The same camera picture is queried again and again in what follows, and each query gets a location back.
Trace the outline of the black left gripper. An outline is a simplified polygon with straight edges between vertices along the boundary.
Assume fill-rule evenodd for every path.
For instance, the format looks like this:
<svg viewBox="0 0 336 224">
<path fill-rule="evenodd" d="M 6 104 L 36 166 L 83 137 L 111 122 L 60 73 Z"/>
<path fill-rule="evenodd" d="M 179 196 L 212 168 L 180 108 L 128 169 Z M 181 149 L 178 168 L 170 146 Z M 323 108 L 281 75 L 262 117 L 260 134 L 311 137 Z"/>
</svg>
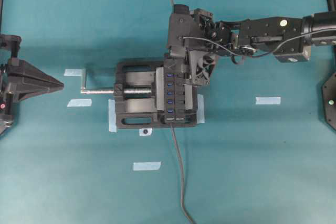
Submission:
<svg viewBox="0 0 336 224">
<path fill-rule="evenodd" d="M 18 59 L 20 36 L 1 34 L 1 50 L 8 50 L 10 58 L 1 64 L 1 129 L 14 123 L 13 105 L 23 100 L 63 89 L 64 84 L 42 72 L 25 60 Z M 35 84 L 22 84 L 23 78 Z"/>
</svg>

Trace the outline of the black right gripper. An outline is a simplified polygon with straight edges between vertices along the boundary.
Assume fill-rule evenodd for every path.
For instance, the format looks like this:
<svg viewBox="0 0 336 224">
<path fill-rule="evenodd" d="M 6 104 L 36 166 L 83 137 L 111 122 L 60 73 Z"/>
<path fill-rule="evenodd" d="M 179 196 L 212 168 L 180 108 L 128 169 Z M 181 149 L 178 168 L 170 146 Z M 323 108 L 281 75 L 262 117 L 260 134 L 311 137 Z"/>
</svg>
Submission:
<svg viewBox="0 0 336 224">
<path fill-rule="evenodd" d="M 195 87 L 209 84 L 209 78 L 218 61 L 216 46 L 211 42 L 214 30 L 213 14 L 203 9 L 190 10 L 190 20 L 184 23 L 169 19 L 167 48 L 173 58 L 184 62 L 173 62 L 174 72 L 184 73 L 183 85 Z"/>
</svg>

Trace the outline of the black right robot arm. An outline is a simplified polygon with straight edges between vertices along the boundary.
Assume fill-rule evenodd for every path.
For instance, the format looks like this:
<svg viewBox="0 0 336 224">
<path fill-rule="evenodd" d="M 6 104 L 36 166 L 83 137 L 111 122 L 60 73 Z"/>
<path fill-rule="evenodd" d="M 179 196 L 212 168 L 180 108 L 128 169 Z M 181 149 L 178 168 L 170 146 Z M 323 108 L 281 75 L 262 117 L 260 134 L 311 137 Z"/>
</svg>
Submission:
<svg viewBox="0 0 336 224">
<path fill-rule="evenodd" d="M 176 5 L 170 16 L 167 48 L 184 82 L 205 86 L 220 57 L 240 65 L 246 58 L 274 55 L 280 62 L 310 59 L 311 46 L 335 45 L 335 12 L 303 18 L 269 17 L 214 21 L 202 9 Z"/>
</svg>

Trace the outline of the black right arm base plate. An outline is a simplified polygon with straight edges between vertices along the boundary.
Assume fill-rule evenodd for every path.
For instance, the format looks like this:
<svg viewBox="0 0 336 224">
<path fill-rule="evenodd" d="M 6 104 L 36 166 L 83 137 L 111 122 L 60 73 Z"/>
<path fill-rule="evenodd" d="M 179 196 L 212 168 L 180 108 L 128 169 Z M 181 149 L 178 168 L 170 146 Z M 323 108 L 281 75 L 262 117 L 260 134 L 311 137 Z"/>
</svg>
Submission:
<svg viewBox="0 0 336 224">
<path fill-rule="evenodd" d="M 335 72 L 322 85 L 324 117 L 327 124 L 335 130 Z"/>
</svg>

